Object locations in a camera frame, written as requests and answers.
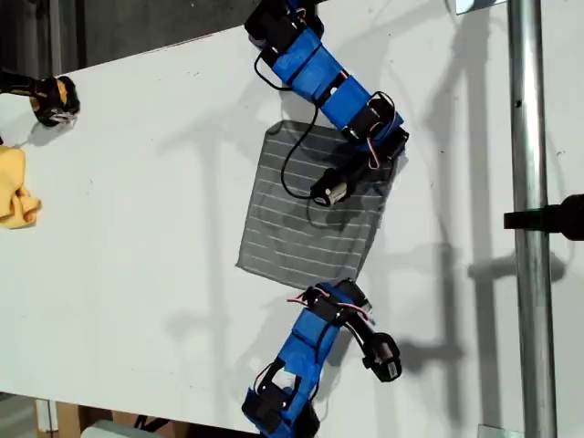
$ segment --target black bracket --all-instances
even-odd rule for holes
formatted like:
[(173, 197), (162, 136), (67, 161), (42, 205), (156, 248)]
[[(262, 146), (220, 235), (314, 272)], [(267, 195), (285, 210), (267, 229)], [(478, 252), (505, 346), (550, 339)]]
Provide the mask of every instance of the black bracket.
[(569, 196), (560, 205), (507, 213), (505, 229), (562, 233), (568, 240), (584, 241), (584, 194)]

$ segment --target floor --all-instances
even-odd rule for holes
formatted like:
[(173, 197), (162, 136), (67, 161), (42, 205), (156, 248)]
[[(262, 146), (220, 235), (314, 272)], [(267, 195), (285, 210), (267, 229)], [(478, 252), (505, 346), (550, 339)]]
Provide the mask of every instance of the floor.
[(37, 438), (34, 401), (0, 393), (0, 436)]

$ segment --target black connector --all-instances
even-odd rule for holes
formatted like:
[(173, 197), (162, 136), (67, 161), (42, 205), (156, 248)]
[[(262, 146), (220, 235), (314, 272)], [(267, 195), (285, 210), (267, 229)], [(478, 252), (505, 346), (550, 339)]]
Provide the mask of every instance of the black connector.
[(574, 194), (560, 205), (505, 214), (506, 230), (562, 233), (568, 240), (584, 241), (584, 194)]
[[(377, 146), (375, 151), (380, 157), (381, 164), (395, 161), (403, 152), (409, 138), (409, 133), (398, 128)], [(357, 152), (343, 167), (326, 169), (322, 178), (310, 188), (310, 197), (316, 204), (325, 207), (349, 199), (355, 192), (357, 184), (363, 181), (369, 172), (374, 171), (370, 167), (370, 158), (368, 151)]]

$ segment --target white stripe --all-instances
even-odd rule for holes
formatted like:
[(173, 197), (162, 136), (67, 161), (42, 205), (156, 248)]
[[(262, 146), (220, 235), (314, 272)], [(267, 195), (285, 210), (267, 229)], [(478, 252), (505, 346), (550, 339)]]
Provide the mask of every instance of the white stripe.
[[(264, 258), (261, 257), (256, 257), (255, 255), (251, 255), (251, 254), (244, 254), (244, 256), (247, 257), (252, 257), (252, 258), (256, 258), (257, 260), (261, 260), (262, 262), (266, 262), (269, 263), (270, 265), (274, 265), (277, 266), (274, 262), (270, 262), (269, 260), (265, 260)], [(280, 266), (281, 269), (284, 269), (285, 271), (291, 271), (291, 272), (298, 272), (299, 274), (304, 274), (305, 276), (313, 276), (315, 278), (320, 278), (322, 279), (321, 276), (317, 276), (315, 274), (310, 274), (309, 272), (305, 272), (305, 271), (299, 271), (297, 269), (293, 269), (291, 267), (285, 267), (285, 266)]]
[[(270, 152), (262, 152), (262, 155), (269, 155), (270, 157), (277, 157), (277, 158), (281, 158), (282, 161), (286, 159), (286, 157), (283, 157), (282, 155), (277, 155), (276, 153), (270, 153)], [(300, 162), (302, 164), (307, 164), (308, 166), (314, 166), (314, 167), (319, 167), (320, 169), (328, 169), (328, 166), (323, 166), (320, 164), (316, 164), (315, 162), (303, 162), (302, 160), (296, 160), (294, 158), (289, 158), (288, 159), (290, 162)]]
[(259, 246), (260, 248), (269, 249), (267, 246), (257, 244), (256, 242), (247, 241), (247, 243), (253, 246)]
[(250, 218), (250, 219), (256, 219), (257, 221), (259, 221), (259, 222), (262, 222), (262, 223), (264, 223), (264, 224), (270, 224), (270, 225), (273, 225), (273, 226), (275, 226), (276, 228), (283, 228), (283, 229), (285, 229), (285, 230), (289, 230), (289, 231), (294, 231), (294, 232), (296, 232), (296, 233), (300, 233), (301, 235), (307, 235), (308, 237), (314, 237), (314, 235), (310, 235), (310, 234), (308, 234), (308, 233), (304, 233), (304, 232), (302, 232), (302, 231), (295, 230), (294, 228), (288, 228), (287, 226), (283, 226), (283, 225), (274, 224), (273, 222), (265, 221), (265, 220), (263, 220), (263, 219), (260, 219), (259, 217), (255, 217), (255, 216), (249, 216), (249, 218)]
[(270, 265), (275, 265), (275, 266), (277, 266), (277, 265), (276, 265), (274, 262), (270, 262), (269, 260), (265, 260), (265, 259), (264, 259), (264, 258), (262, 258), (262, 257), (256, 257), (255, 255), (251, 255), (251, 254), (244, 253), (244, 257), (252, 257), (252, 258), (255, 258), (255, 259), (257, 259), (257, 260), (261, 260), (262, 262), (269, 263)]
[[(265, 166), (264, 164), (260, 164), (259, 168), (260, 169), (267, 169), (269, 171), (278, 172), (278, 173), (282, 172), (282, 169), (274, 169), (273, 167)], [(286, 172), (286, 175), (293, 175), (293, 176), (297, 176), (298, 178), (304, 178), (304, 179), (310, 180), (310, 181), (317, 180), (317, 178), (310, 178), (309, 176), (298, 175), (297, 173), (292, 173), (292, 172)]]
[(282, 280), (281, 278), (278, 278), (277, 276), (272, 276), (271, 274), (268, 274), (267, 272), (264, 272), (261, 269), (255, 269), (253, 267), (246, 266), (244, 268), (244, 270), (253, 272), (254, 274), (256, 274), (258, 276), (265, 276), (266, 278), (270, 278), (270, 279), (277, 281), (277, 282), (286, 282), (291, 287), (295, 287), (295, 288), (300, 289), (300, 290), (307, 288), (306, 286), (301, 286), (298, 283), (292, 283), (291, 281)]
[[(286, 146), (290, 146), (290, 147), (293, 147), (294, 146), (294, 144), (292, 144), (292, 143), (285, 143), (283, 141), (272, 140), (272, 139), (266, 140), (266, 143), (285, 144)], [(304, 149), (306, 151), (314, 151), (314, 152), (324, 153), (325, 155), (330, 155), (332, 157), (334, 157), (334, 156), (347, 157), (347, 158), (350, 157), (350, 155), (347, 154), (347, 153), (336, 152), (336, 151), (322, 151), (321, 149), (309, 148), (308, 146), (305, 146), (305, 145), (302, 145), (300, 149)]]
[[(257, 179), (259, 182), (261, 183), (268, 183), (268, 184), (272, 184), (272, 185), (277, 185), (279, 187), (282, 187), (282, 184), (280, 181), (278, 182), (274, 182), (274, 181), (269, 181), (269, 180), (264, 180), (262, 178), (258, 178)], [(310, 194), (310, 192), (308, 190), (302, 190), (302, 189), (298, 189), (297, 187), (292, 187), (291, 185), (288, 186), (288, 189), (294, 191), (294, 192), (298, 192), (300, 194), (305, 193), (305, 194)]]
[(303, 217), (294, 216), (293, 214), (282, 213), (282, 212), (279, 212), (278, 210), (264, 207), (263, 205), (258, 205), (256, 203), (253, 203), (252, 207), (261, 208), (261, 209), (267, 210), (268, 212), (281, 214), (283, 216), (291, 217), (293, 219), (298, 219), (299, 221), (306, 222), (306, 223), (311, 224), (311, 225), (317, 225), (317, 226), (362, 226), (362, 227), (371, 228), (371, 225), (369, 225), (369, 224), (363, 224), (363, 225), (361, 225), (361, 224), (323, 224), (321, 222), (314, 222), (314, 221), (311, 221), (309, 219), (305, 219)]
[[(307, 206), (307, 203), (301, 203), (299, 201), (295, 201), (293, 199), (288, 199), (288, 198), (283, 198), (281, 196), (274, 196), (273, 194), (270, 193), (266, 193), (266, 192), (255, 192), (255, 194), (261, 194), (263, 196), (267, 196), (268, 198), (274, 198), (277, 199), (279, 201), (282, 201), (284, 203), (292, 203), (293, 205), (301, 205), (303, 207)], [(381, 214), (380, 212), (376, 212), (375, 210), (357, 210), (357, 209), (338, 209), (338, 210), (333, 210), (332, 208), (328, 208), (328, 207), (319, 207), (317, 205), (312, 205), (309, 204), (308, 205), (309, 208), (314, 208), (315, 210), (319, 211), (319, 212), (330, 212), (330, 213), (370, 213), (370, 214)]]
[(311, 260), (309, 258), (304, 258), (304, 257), (299, 257), (297, 255), (291, 255), (291, 254), (285, 254), (285, 253), (280, 253), (279, 251), (274, 251), (276, 254), (278, 254), (279, 256), (284, 256), (284, 257), (291, 257), (291, 258), (297, 258), (298, 260), (304, 260), (305, 262), (310, 262), (310, 263), (317, 263), (319, 265), (324, 265), (324, 266), (332, 266), (332, 267), (340, 267), (340, 268), (347, 268), (347, 269), (351, 269), (353, 271), (356, 271), (357, 268), (354, 266), (343, 266), (343, 265), (332, 265), (331, 263), (324, 263), (324, 262), (319, 262), (318, 260)]
[(337, 240), (348, 240), (350, 242), (357, 241), (357, 242), (367, 242), (367, 240), (363, 239), (362, 237), (340, 237), (337, 235), (323, 235), (323, 239), (337, 239)]
[[(304, 134), (304, 132), (303, 131), (300, 131), (300, 130), (291, 130), (289, 128), (283, 128), (282, 130), (284, 130), (285, 132), (295, 132), (296, 134)], [(309, 135), (312, 135), (313, 137), (320, 137), (321, 139), (326, 139), (326, 140), (330, 140), (330, 141), (336, 141), (337, 143), (346, 143), (347, 142), (344, 139), (335, 139), (335, 138), (327, 137), (325, 135), (315, 134), (314, 132), (310, 132)]]
[(285, 271), (298, 272), (299, 274), (304, 274), (305, 276), (313, 276), (314, 278), (318, 278), (318, 279), (322, 280), (322, 276), (316, 276), (314, 274), (310, 274), (309, 272), (298, 271), (297, 269), (292, 269), (291, 267), (285, 267), (285, 266), (281, 266), (281, 268), (284, 269)]
[(347, 252), (347, 251), (333, 251), (332, 249), (318, 248), (317, 246), (312, 246), (312, 245), (302, 245), (302, 244), (298, 244), (296, 242), (288, 242), (287, 240), (280, 239), (280, 238), (275, 237), (273, 235), (269, 235), (268, 237), (270, 239), (274, 239), (274, 240), (277, 240), (277, 241), (282, 242), (282, 243), (285, 243), (285, 244), (302, 246), (303, 248), (317, 249), (317, 250), (320, 250), (320, 251), (325, 251), (327, 253), (340, 254), (340, 255), (343, 255), (343, 256), (357, 256), (357, 257), (361, 257), (361, 254), (357, 254), (357, 253), (350, 253), (350, 252)]

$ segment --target black cable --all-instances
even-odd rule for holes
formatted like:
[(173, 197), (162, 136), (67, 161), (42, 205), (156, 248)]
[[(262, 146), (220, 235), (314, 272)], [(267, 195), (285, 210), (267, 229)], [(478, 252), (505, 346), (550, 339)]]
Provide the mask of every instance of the black cable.
[(292, 154), (295, 152), (296, 149), (298, 149), (298, 146), (300, 146), (302, 144), (302, 141), (304, 141), (304, 139), (312, 131), (312, 128), (314, 128), (314, 125), (317, 122), (317, 118), (318, 118), (318, 111), (319, 111), (319, 109), (315, 105), (314, 106), (314, 117), (312, 118), (312, 121), (308, 125), (307, 130), (304, 131), (304, 133), (300, 136), (298, 141), (294, 144), (294, 146), (292, 146), (292, 149), (290, 150), (290, 152), (286, 156), (286, 159), (284, 160), (284, 164), (282, 164), (282, 171), (280, 172), (280, 181), (282, 182), (282, 187), (284, 187), (284, 190), (286, 190), (286, 193), (288, 193), (290, 196), (292, 196), (293, 198), (296, 198), (296, 199), (307, 200), (307, 199), (312, 199), (312, 196), (292, 193), (290, 191), (290, 189), (288, 189), (288, 186), (286, 185), (286, 182), (284, 181), (284, 174), (286, 173), (286, 166), (287, 166), (288, 162), (290, 161), (290, 157), (292, 157)]
[(273, 83), (271, 83), (271, 82), (270, 82), (270, 81), (269, 81), (269, 80), (268, 80), (268, 79), (267, 79), (267, 78), (266, 78), (264, 75), (262, 75), (262, 74), (259, 72), (259, 68), (257, 68), (257, 64), (259, 63), (259, 60), (261, 59), (261, 57), (262, 57), (262, 54), (261, 54), (261, 52), (260, 52), (260, 54), (259, 54), (259, 55), (257, 56), (257, 58), (255, 59), (255, 63), (254, 63), (254, 70), (255, 70), (255, 73), (256, 73), (256, 74), (257, 74), (257, 75), (258, 75), (258, 76), (259, 76), (259, 77), (260, 77), (260, 78), (261, 78), (261, 79), (262, 79), (262, 80), (263, 80), (263, 81), (264, 81), (264, 82), (265, 82), (267, 85), (269, 85), (271, 88), (273, 88), (273, 89), (276, 89), (276, 90), (278, 90), (278, 91), (291, 91), (291, 90), (292, 90), (292, 88), (290, 88), (290, 87), (278, 87), (278, 86), (274, 85), (274, 84), (273, 84)]

